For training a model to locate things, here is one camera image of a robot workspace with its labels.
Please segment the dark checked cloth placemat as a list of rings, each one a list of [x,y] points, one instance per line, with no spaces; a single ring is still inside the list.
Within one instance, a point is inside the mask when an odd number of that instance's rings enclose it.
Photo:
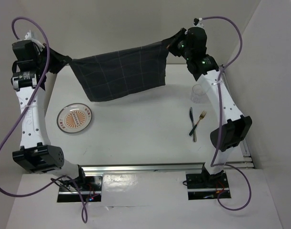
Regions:
[[[169,40],[73,59],[70,67],[91,102],[106,102],[165,85]]]

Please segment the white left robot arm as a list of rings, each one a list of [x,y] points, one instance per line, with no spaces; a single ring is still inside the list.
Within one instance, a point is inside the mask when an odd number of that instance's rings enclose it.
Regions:
[[[20,103],[21,142],[18,151],[12,153],[13,160],[30,173],[49,173],[55,176],[70,176],[65,186],[82,190],[87,179],[81,166],[67,161],[59,146],[52,146],[45,123],[45,78],[43,72],[58,73],[70,58],[51,50],[47,57],[47,47],[36,40],[28,31],[24,40],[12,44],[16,61],[12,65],[11,84]]]

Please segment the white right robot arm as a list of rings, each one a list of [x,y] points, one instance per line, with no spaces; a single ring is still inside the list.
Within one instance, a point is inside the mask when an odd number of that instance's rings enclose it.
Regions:
[[[193,27],[181,29],[168,46],[174,56],[183,57],[188,71],[202,87],[217,115],[219,126],[210,134],[215,152],[201,170],[201,183],[212,187],[223,174],[232,151],[243,141],[252,119],[236,106],[221,76],[225,67],[219,67],[207,54],[207,35],[202,18],[195,18]]]

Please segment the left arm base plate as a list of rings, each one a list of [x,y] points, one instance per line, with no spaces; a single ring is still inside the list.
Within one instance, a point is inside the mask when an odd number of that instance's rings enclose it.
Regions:
[[[103,175],[86,176],[84,183],[76,181],[84,202],[101,202]],[[58,182],[58,203],[77,203],[80,197],[74,184],[65,180]]]

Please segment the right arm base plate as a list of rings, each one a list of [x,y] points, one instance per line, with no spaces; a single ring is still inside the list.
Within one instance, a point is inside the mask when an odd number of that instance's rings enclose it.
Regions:
[[[231,198],[228,178],[225,172],[209,180],[202,174],[186,174],[182,184],[187,188],[188,200]]]

